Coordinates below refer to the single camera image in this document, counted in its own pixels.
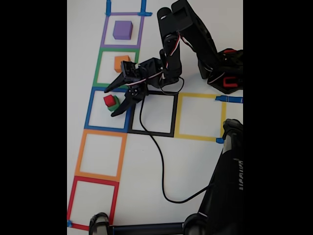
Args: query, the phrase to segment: purple tape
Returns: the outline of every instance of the purple tape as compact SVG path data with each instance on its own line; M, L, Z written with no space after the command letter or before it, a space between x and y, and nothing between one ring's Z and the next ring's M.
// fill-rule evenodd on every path
M126 13L118 12L118 13L111 13L111 16L114 16L114 15L122 16L125 14L127 14L127 12ZM137 13L128 12L128 15L130 15L130 14L137 16ZM145 18L144 16L141 16L137 45L107 45L107 44L104 44L104 41L106 39L108 23L109 23L109 16L106 16L100 47L102 47L102 48L103 47L106 47L106 48L135 48L135 49L140 48L144 18Z
M113 12L111 16L136 16L138 13L136 12Z

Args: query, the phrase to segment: blue tape square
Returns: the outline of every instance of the blue tape square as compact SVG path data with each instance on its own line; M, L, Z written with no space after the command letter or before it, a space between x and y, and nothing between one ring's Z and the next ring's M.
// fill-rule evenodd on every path
M126 117L125 117L125 123L124 123L124 128L123 129L121 129L121 128L112 128L112 127L102 127L102 126L89 126L89 120L90 120L90 114L91 114L91 109L92 109L94 93L96 91L104 91L105 89L106 89L106 87L92 87L91 94L90 94L90 99L89 99L88 110L87 110L86 121L85 121L85 129L127 133L128 125L129 125L129 119L130 119L130 116L131 116L131 109L130 108L126 111ZM125 93L126 91L127 91L127 89L117 88L117 89L114 89L112 92L122 92L122 93Z

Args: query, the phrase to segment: black metal bar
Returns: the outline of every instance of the black metal bar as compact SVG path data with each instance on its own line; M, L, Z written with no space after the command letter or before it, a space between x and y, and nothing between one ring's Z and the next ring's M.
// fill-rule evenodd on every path
M182 235L183 223L112 226L112 235Z

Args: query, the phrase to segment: orange tape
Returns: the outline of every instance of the orange tape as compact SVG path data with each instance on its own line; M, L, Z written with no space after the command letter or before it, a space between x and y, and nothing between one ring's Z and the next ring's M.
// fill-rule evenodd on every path
M122 144L121 144L121 150L119 153L119 160L118 160L116 176L93 174L93 173L87 173L87 172L81 172L80 171L87 134L117 136L117 137L122 138ZM94 178L94 179L100 179L100 180L110 180L110 181L119 182L120 178L121 178L122 166L123 166L123 161L124 161L126 138L127 138L127 133L84 129L82 141L81 141L80 148L79 148L79 154L78 154L78 159L77 159L77 164L76 164L76 169L75 169L75 176L82 176L82 177L87 177L87 178Z

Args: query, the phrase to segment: green tape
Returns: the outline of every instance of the green tape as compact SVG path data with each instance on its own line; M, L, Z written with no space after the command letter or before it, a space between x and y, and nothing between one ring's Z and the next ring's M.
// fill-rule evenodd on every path
M100 70L100 65L101 65L101 59L102 59L102 53L105 51L117 51L117 52L135 52L135 63L138 63L139 60L139 51L140 49L133 49L133 48L100 48L99 54L98 54L98 60L97 60L97 65L96 65L96 71L94 73L94 78L93 78L93 84L92 86L94 87L108 87L109 83L98 83L98 76L99 76L99 70ZM120 86L119 88L124 88L127 89L128 86L123 85Z

